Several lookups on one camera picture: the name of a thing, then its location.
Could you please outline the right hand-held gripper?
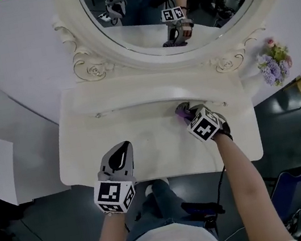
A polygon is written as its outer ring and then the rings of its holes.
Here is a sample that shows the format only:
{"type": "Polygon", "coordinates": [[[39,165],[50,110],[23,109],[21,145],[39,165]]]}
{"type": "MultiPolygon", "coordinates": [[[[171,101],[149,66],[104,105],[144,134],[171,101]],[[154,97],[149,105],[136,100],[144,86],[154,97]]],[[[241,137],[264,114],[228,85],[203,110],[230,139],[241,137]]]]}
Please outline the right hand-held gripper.
{"type": "Polygon", "coordinates": [[[225,117],[205,105],[190,106],[190,102],[184,102],[177,106],[175,114],[187,114],[185,122],[187,122],[188,132],[202,142],[214,140],[217,134],[223,134],[231,140],[233,139],[225,117]]]}

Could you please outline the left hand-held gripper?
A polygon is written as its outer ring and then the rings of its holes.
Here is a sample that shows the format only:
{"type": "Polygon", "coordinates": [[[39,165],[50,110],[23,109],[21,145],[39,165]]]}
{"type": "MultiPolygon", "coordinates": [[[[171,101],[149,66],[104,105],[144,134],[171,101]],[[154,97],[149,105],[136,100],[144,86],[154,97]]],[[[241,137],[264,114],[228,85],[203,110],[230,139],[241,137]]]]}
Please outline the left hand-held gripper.
{"type": "Polygon", "coordinates": [[[115,214],[129,210],[136,194],[133,161],[133,146],[126,140],[103,156],[94,185],[94,202],[102,212],[115,214]]]}

